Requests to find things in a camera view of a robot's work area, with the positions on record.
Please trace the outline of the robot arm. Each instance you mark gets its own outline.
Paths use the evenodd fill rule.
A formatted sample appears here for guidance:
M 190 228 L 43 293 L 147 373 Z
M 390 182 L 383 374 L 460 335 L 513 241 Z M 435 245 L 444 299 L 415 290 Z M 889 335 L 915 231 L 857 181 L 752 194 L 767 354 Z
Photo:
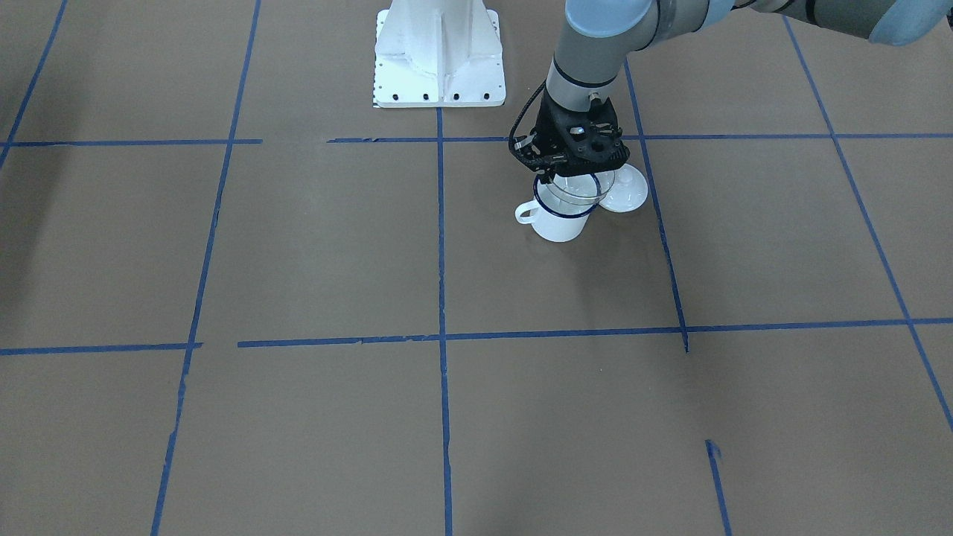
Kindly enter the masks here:
M 561 36 L 527 136 L 508 148 L 544 184 L 613 172 L 630 150 L 611 101 L 627 55 L 697 33 L 750 9 L 878 45 L 908 45 L 951 17 L 949 1 L 568 1 Z

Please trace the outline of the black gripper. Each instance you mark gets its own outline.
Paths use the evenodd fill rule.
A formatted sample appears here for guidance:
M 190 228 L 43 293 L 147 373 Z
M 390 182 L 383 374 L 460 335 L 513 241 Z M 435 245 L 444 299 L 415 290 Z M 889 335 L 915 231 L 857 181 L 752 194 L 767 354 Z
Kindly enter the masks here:
M 622 127 L 612 99 L 593 99 L 587 111 L 563 108 L 547 89 L 537 89 L 514 122 L 542 97 L 535 125 L 528 135 L 514 135 L 514 158 L 541 179 L 589 176 L 615 172 L 629 162 L 631 151 L 622 139 Z

